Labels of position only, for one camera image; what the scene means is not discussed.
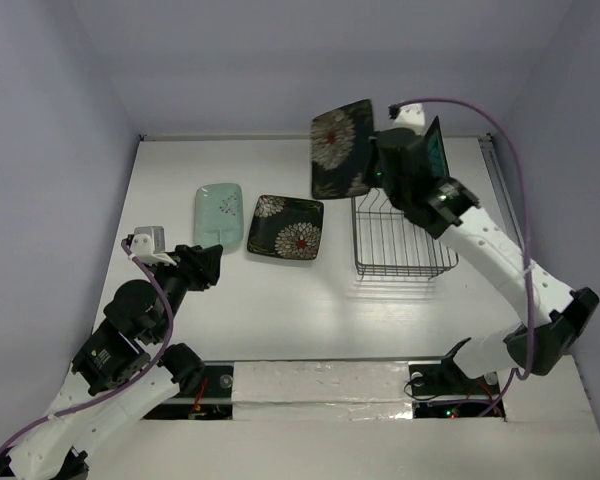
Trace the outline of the light green rectangular plate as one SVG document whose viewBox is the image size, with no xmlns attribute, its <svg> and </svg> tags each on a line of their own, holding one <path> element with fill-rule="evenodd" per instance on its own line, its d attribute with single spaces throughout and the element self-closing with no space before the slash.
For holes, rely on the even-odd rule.
<svg viewBox="0 0 600 480">
<path fill-rule="evenodd" d="M 203 248 L 221 245 L 225 251 L 239 247 L 244 237 L 241 187 L 215 183 L 200 187 L 194 200 L 194 244 Z"/>
</svg>

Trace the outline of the black floral square plate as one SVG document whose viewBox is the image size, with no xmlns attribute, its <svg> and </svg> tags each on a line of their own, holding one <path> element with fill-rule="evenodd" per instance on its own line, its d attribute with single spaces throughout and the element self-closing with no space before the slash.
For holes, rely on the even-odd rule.
<svg viewBox="0 0 600 480">
<path fill-rule="evenodd" d="M 313 261 L 321 244 L 324 204 L 320 201 L 260 195 L 247 236 L 247 251 L 283 260 Z"/>
</svg>

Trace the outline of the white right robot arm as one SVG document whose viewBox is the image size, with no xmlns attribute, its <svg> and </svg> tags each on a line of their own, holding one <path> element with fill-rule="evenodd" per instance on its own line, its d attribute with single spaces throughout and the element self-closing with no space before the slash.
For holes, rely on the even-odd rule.
<svg viewBox="0 0 600 480">
<path fill-rule="evenodd" d="M 579 338 L 597 309 L 589 287 L 574 289 L 530 259 L 448 173 L 440 135 L 408 128 L 376 132 L 365 177 L 412 224 L 466 260 L 509 303 L 519 322 L 459 341 L 415 380 L 462 393 L 479 377 L 519 368 L 546 376 Z"/>
</svg>

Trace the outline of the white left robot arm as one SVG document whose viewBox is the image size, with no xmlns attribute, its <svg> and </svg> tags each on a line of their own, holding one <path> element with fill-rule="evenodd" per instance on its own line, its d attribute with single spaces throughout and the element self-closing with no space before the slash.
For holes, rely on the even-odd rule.
<svg viewBox="0 0 600 480">
<path fill-rule="evenodd" d="M 203 361 L 171 338 L 186 294 L 217 284 L 222 246 L 165 252 L 135 234 L 121 247 L 143 278 L 116 290 L 45 413 L 0 447 L 0 478 L 85 479 L 108 440 L 202 384 Z"/>
</svg>

